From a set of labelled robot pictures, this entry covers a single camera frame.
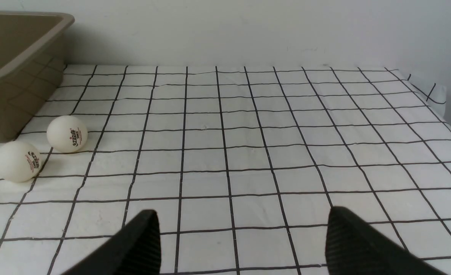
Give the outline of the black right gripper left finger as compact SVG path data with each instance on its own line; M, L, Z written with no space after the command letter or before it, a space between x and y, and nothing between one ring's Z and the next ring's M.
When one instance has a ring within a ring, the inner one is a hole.
M148 209L64 274L159 275L160 268L159 218L155 210Z

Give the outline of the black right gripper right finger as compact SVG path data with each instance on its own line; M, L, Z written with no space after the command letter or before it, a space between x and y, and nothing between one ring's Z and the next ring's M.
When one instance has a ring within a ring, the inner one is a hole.
M329 212L325 259L330 275L440 275L346 207Z

